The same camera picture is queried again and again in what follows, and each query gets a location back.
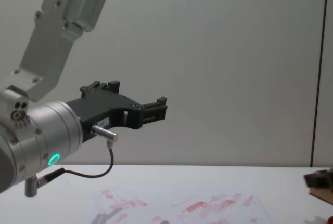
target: bolt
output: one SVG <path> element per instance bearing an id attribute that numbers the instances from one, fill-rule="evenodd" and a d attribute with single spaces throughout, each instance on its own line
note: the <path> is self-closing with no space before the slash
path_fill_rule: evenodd
<path id="1" fill-rule="evenodd" d="M 56 1 L 56 7 L 60 7 L 61 4 L 62 4 L 62 1 L 61 1 L 61 0 L 57 0 L 57 1 Z"/>
<path id="2" fill-rule="evenodd" d="M 41 12 L 37 11 L 35 13 L 35 20 L 39 19 L 42 16 Z"/>
<path id="3" fill-rule="evenodd" d="M 11 118 L 13 120 L 19 120 L 21 118 L 21 113 L 18 112 L 18 111 L 14 111 L 12 114 L 11 114 Z"/>
<path id="4" fill-rule="evenodd" d="M 35 133 L 36 133 L 37 135 L 40 135 L 40 134 L 42 133 L 42 131 L 41 131 L 41 129 L 35 129 Z"/>

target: white table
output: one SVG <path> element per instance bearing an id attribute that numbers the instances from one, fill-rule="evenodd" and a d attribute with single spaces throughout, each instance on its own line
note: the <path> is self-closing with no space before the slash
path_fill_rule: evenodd
<path id="1" fill-rule="evenodd" d="M 61 166 L 52 166 L 39 174 Z M 98 174 L 107 165 L 65 165 L 87 174 Z M 118 165 L 99 179 L 65 174 L 39 189 L 33 199 L 24 196 L 24 183 L 0 194 L 0 223 L 77 224 L 91 197 L 119 185 L 221 186 L 247 188 L 262 200 L 279 223 L 325 224 L 333 206 L 308 195 L 303 175 L 319 168 L 141 166 Z"/>

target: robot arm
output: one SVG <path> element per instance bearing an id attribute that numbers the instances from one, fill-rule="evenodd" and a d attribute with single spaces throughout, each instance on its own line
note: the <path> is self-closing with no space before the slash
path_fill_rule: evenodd
<path id="1" fill-rule="evenodd" d="M 34 197 L 37 188 L 65 170 L 40 179 L 36 173 L 95 136 L 108 140 L 110 170 L 111 148 L 118 138 L 110 128 L 139 129 L 165 119 L 165 97 L 139 104 L 119 94 L 118 81 L 95 81 L 80 88 L 79 99 L 29 109 L 29 101 L 39 101 L 57 85 L 74 41 L 94 28 L 104 2 L 44 0 L 42 10 L 36 12 L 35 29 L 20 67 L 0 86 L 0 193 L 25 180 L 26 196 Z"/>
<path id="2" fill-rule="evenodd" d="M 18 69 L 0 91 L 11 89 L 38 102 L 56 87 L 74 41 L 91 31 L 105 0 L 44 0 Z"/>

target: green led ring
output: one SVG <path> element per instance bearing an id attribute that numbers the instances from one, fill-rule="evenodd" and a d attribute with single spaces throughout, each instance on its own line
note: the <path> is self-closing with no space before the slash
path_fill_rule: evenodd
<path id="1" fill-rule="evenodd" d="M 61 157 L 60 154 L 54 154 L 48 161 L 48 165 L 52 166 L 56 164 L 60 160 L 60 157 Z"/>

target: white wall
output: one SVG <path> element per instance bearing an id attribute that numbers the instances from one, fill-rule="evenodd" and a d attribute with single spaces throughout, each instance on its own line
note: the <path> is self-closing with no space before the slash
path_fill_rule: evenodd
<path id="1" fill-rule="evenodd" d="M 333 0 L 327 0 L 313 166 L 333 166 Z"/>
<path id="2" fill-rule="evenodd" d="M 0 79 L 13 70 L 42 0 L 0 0 Z M 324 0 L 107 0 L 58 87 L 121 81 L 141 103 L 169 99 L 167 120 L 115 129 L 122 164 L 310 164 Z M 68 163 L 108 163 L 101 139 Z"/>

